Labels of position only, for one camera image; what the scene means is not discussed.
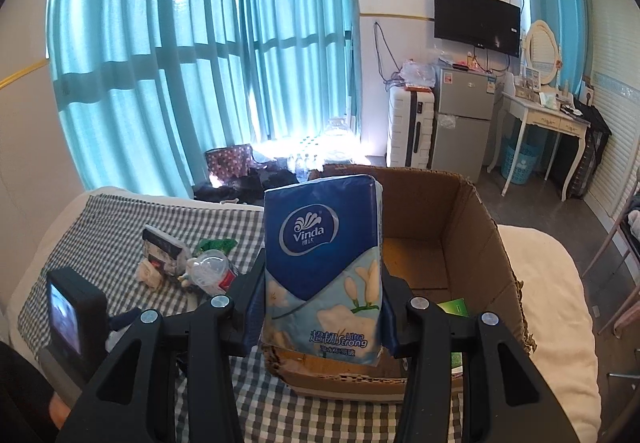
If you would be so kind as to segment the floral tissue paper pack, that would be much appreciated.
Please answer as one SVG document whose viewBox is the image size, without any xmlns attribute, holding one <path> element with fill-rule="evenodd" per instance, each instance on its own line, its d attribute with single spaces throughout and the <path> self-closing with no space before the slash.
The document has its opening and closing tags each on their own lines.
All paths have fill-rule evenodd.
<svg viewBox="0 0 640 443">
<path fill-rule="evenodd" d="M 160 229 L 145 225 L 142 229 L 142 260 L 138 265 L 137 281 L 152 290 L 158 290 L 164 281 L 177 281 L 186 271 L 191 250 Z"/>
</svg>

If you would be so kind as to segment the blue Vinda tissue pack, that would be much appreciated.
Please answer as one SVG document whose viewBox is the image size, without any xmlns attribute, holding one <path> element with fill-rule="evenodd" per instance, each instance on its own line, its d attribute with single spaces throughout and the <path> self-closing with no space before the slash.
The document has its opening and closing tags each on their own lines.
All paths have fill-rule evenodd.
<svg viewBox="0 0 640 443">
<path fill-rule="evenodd" d="M 382 352 L 382 185 L 321 177 L 266 192 L 266 316 L 275 347 L 352 364 Z"/>
</svg>

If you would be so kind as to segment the green white card box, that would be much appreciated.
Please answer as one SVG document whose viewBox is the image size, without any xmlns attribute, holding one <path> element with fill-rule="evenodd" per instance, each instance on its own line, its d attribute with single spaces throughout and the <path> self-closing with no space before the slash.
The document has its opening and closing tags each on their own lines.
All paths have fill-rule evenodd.
<svg viewBox="0 0 640 443">
<path fill-rule="evenodd" d="M 450 344 L 451 371 L 460 374 L 463 366 L 463 353 L 468 348 L 469 311 L 465 299 L 440 302 L 438 306 L 447 314 Z"/>
</svg>

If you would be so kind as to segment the clear plastic bottle red label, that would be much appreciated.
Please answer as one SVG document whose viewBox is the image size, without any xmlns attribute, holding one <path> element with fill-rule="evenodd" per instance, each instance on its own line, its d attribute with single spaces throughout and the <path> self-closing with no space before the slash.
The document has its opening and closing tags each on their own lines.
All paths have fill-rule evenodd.
<svg viewBox="0 0 640 443">
<path fill-rule="evenodd" d="M 226 293 L 239 273 L 220 250 L 207 250 L 186 261 L 186 271 L 179 277 L 184 289 L 198 289 L 213 297 Z"/>
</svg>

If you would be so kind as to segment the green snack bag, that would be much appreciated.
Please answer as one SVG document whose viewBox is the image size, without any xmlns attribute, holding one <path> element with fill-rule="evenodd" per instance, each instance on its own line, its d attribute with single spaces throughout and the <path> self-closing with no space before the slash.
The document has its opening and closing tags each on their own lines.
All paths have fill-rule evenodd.
<svg viewBox="0 0 640 443">
<path fill-rule="evenodd" d="M 206 251 L 217 250 L 223 253 L 226 257 L 230 255 L 230 252 L 238 245 L 238 242 L 233 238 L 203 238 L 196 245 L 193 255 L 198 257 Z"/>
</svg>

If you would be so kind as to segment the brown cardboard box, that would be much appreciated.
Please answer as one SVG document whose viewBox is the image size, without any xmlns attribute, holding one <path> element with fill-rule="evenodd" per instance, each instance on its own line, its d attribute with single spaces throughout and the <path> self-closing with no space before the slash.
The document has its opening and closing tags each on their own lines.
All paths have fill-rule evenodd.
<svg viewBox="0 0 640 443">
<path fill-rule="evenodd" d="M 369 174 L 383 186 L 382 255 L 390 275 L 435 303 L 461 299 L 470 315 L 496 313 L 532 353 L 506 247 L 475 186 L 462 176 L 409 168 L 327 164 L 313 178 Z M 271 342 L 262 345 L 267 371 L 296 393 L 330 400 L 398 403 L 408 364 L 388 352 L 374 366 L 319 359 Z"/>
</svg>

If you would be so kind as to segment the black clothes pile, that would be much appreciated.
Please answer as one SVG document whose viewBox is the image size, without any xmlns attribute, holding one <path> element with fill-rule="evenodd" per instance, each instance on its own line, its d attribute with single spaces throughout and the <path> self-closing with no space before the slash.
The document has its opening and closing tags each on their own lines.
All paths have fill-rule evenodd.
<svg viewBox="0 0 640 443">
<path fill-rule="evenodd" d="M 296 176 L 288 170 L 250 169 L 246 175 L 231 177 L 219 187 L 214 187 L 212 183 L 194 185 L 193 198 L 207 202 L 262 204 L 268 189 L 297 183 Z"/>
</svg>

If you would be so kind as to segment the blue laundry basket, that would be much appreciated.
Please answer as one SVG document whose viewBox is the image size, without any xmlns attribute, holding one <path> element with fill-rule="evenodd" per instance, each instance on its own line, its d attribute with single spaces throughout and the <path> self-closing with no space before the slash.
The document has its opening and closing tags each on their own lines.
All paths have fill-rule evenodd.
<svg viewBox="0 0 640 443">
<path fill-rule="evenodd" d="M 515 185 L 525 185 L 529 177 L 537 166 L 541 149 L 536 145 L 523 143 L 518 160 L 514 163 L 515 142 L 514 140 L 503 140 L 502 142 L 502 163 L 500 173 L 503 178 L 507 178 L 514 163 L 515 168 L 512 174 L 511 183 Z"/>
</svg>

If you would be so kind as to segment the white suitcase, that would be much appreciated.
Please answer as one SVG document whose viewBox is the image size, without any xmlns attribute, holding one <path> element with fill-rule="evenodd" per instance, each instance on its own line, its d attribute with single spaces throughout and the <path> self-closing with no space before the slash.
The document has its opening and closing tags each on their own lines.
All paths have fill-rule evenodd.
<svg viewBox="0 0 640 443">
<path fill-rule="evenodd" d="M 434 93 L 429 88 L 393 86 L 388 103 L 386 166 L 427 169 L 435 119 Z"/>
</svg>

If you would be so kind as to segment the teal window curtain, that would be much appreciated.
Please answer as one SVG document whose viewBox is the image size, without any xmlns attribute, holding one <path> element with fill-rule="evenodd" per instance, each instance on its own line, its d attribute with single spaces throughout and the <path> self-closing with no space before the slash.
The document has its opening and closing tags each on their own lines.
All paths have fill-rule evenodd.
<svg viewBox="0 0 640 443">
<path fill-rule="evenodd" d="M 48 0 L 85 188 L 186 197 L 206 151 L 360 127 L 358 0 Z"/>
</svg>

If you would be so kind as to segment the large clear water jug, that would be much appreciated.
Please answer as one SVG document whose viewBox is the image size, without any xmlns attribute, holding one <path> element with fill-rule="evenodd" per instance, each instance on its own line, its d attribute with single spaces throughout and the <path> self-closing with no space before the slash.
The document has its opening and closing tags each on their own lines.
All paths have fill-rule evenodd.
<svg viewBox="0 0 640 443">
<path fill-rule="evenodd" d="M 360 155 L 358 137 L 343 118 L 331 118 L 318 142 L 325 164 L 352 163 Z"/>
</svg>

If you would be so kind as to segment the silver mini fridge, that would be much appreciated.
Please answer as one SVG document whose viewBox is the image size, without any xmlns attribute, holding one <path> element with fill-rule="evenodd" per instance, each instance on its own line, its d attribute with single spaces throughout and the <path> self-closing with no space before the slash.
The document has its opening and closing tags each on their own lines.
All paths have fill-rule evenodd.
<svg viewBox="0 0 640 443">
<path fill-rule="evenodd" d="M 483 166 L 494 113 L 496 77 L 440 67 L 436 71 L 431 169 L 475 183 Z"/>
</svg>

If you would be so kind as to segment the plastic bag on suitcase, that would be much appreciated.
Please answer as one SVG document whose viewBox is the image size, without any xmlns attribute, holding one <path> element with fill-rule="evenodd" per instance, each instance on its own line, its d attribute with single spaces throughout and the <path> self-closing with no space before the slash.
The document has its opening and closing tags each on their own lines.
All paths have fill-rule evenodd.
<svg viewBox="0 0 640 443">
<path fill-rule="evenodd" d="M 405 60 L 399 74 L 405 85 L 415 88 L 434 88 L 436 84 L 435 68 L 430 64 L 420 64 L 412 59 Z"/>
</svg>

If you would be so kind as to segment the white oval mirror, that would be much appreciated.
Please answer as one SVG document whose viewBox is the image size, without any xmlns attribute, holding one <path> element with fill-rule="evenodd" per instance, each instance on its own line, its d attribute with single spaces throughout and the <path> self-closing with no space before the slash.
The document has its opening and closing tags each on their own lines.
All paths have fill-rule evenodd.
<svg viewBox="0 0 640 443">
<path fill-rule="evenodd" d="M 562 69 L 561 49 L 550 26 L 542 19 L 529 27 L 523 43 L 524 64 L 539 74 L 540 85 L 550 85 Z"/>
</svg>

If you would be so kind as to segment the black wall television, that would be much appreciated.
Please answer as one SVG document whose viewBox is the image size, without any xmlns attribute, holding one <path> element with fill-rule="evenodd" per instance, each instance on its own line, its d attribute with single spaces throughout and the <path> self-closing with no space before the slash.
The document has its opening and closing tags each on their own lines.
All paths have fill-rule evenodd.
<svg viewBox="0 0 640 443">
<path fill-rule="evenodd" d="M 434 37 L 518 57 L 521 10 L 501 0 L 434 0 Z"/>
</svg>

